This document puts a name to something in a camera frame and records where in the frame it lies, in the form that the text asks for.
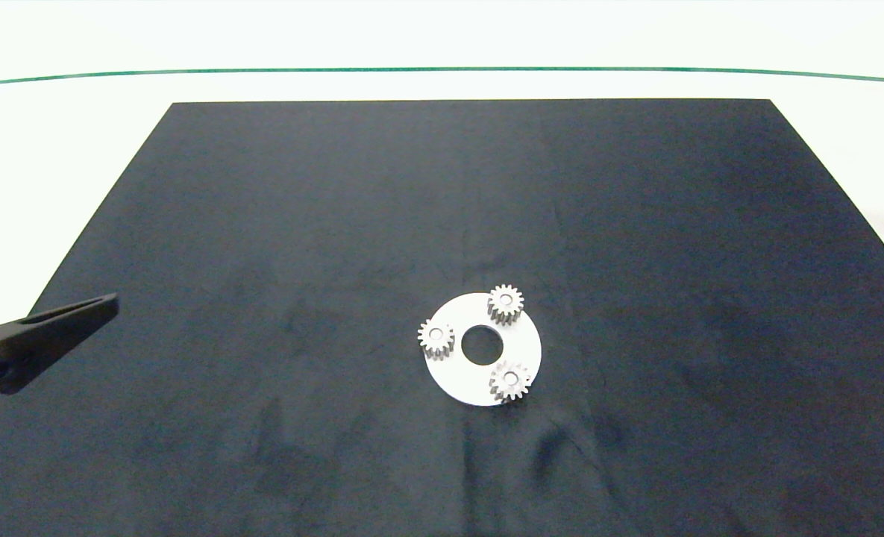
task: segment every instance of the center hole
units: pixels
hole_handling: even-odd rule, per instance
[[[502,353],[501,337],[490,327],[472,327],[462,336],[462,352],[478,365],[496,363]]]

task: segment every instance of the white washer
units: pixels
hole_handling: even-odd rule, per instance
[[[522,312],[510,325],[496,324],[489,315],[489,293],[470,292],[456,296],[439,308],[432,320],[451,325],[455,332],[455,348],[444,360],[425,360],[429,373],[446,394],[463,403],[476,406],[502,404],[492,394],[489,378],[492,370],[503,361],[521,364],[531,374],[531,382],[541,367],[541,336],[530,316]],[[495,330],[502,339],[502,354],[493,363],[478,365],[465,356],[462,338],[476,326]]]

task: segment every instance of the green line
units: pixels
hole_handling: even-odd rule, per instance
[[[772,69],[729,69],[717,67],[267,67],[234,69],[153,69],[148,71],[74,72],[71,75],[5,78],[0,84],[21,82],[66,81],[69,78],[101,78],[101,76],[135,75],[198,75],[224,72],[507,72],[507,71],[592,71],[592,72],[735,72],[746,75],[811,76],[838,78],[843,81],[884,82],[884,76],[839,75],[835,72],[777,71]]]

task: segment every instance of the dark fabric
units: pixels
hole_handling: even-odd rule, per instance
[[[462,405],[416,330],[501,283]],[[884,535],[884,247],[768,101],[176,104],[37,309],[107,292],[0,535]]]

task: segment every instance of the gear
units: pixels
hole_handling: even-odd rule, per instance
[[[501,362],[492,370],[489,386],[496,400],[520,400],[531,385],[531,373],[518,363]]]
[[[455,348],[455,332],[451,326],[427,319],[419,329],[419,344],[428,360],[444,360]]]
[[[489,315],[497,324],[510,325],[518,320],[523,309],[524,296],[513,286],[496,286],[489,293]]]

